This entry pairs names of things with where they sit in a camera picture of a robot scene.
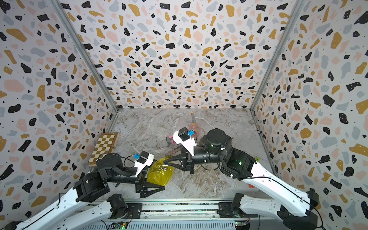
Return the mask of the yellow spray bottle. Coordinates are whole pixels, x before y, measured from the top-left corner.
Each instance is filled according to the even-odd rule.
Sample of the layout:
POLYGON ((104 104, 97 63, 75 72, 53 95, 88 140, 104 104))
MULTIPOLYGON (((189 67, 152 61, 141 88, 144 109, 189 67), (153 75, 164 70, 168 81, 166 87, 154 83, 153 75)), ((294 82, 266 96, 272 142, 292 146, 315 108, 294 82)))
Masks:
POLYGON ((149 169, 147 181, 160 186, 166 186, 174 173, 174 168, 164 164, 165 160, 170 159, 171 156, 157 160, 149 169))

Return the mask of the grey pink spray nozzle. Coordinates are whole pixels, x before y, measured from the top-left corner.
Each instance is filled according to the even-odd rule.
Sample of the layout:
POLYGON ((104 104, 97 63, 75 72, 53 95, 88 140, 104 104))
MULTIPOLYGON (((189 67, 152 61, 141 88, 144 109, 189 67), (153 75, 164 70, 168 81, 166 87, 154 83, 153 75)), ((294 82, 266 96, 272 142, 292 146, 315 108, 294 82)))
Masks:
POLYGON ((166 142, 170 145, 170 144, 173 144, 175 145, 175 141, 173 139, 173 136, 166 136, 166 142))

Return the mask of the pink transparent spray bottle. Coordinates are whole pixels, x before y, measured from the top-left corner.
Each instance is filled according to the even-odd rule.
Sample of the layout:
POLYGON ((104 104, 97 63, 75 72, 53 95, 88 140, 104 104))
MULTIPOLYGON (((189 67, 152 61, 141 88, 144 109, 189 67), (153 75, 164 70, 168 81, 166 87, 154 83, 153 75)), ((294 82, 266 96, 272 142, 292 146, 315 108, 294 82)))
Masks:
POLYGON ((188 128, 189 133, 191 134, 191 137, 196 139, 200 134, 200 127, 196 123, 191 123, 188 128))

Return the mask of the grey yellow spray nozzle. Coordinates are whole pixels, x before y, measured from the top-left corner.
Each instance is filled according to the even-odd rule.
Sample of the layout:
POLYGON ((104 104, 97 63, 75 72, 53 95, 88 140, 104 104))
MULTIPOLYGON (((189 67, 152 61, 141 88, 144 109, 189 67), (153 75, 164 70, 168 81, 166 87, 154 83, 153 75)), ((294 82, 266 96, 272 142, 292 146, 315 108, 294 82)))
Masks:
POLYGON ((196 118, 195 118, 194 112, 191 112, 191 118, 192 118, 192 123, 196 124, 196 118))

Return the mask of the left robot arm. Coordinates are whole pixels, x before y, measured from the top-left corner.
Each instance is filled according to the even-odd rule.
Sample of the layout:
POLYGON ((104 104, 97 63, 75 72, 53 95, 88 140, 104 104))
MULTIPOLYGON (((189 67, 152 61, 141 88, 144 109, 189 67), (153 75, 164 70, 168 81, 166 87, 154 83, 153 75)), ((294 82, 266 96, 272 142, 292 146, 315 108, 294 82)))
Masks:
POLYGON ((124 165, 125 159, 118 153, 103 155, 96 161, 97 169, 82 176, 68 192, 60 193, 57 201, 25 221, 12 221, 5 229, 56 229, 67 216, 109 193, 109 183, 134 184, 135 192, 140 198, 147 198, 165 190, 164 186, 150 183, 146 178, 149 168, 155 162, 154 155, 142 152, 132 167, 124 165))

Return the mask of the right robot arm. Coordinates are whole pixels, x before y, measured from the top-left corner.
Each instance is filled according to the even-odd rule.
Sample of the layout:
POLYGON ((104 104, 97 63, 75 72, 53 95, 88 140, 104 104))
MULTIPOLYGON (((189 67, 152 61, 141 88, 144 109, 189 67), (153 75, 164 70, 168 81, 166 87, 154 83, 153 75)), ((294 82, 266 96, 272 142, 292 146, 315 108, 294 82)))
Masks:
POLYGON ((232 213, 259 215, 281 221, 290 230, 316 230, 323 226, 318 211, 319 196, 313 190, 298 190, 273 175, 254 157, 232 146, 232 138, 215 128, 197 145, 193 131, 182 128, 173 134, 180 154, 164 161, 167 166, 194 174, 195 165, 216 163, 224 175, 252 185, 269 199, 253 198, 237 193, 232 201, 232 213))

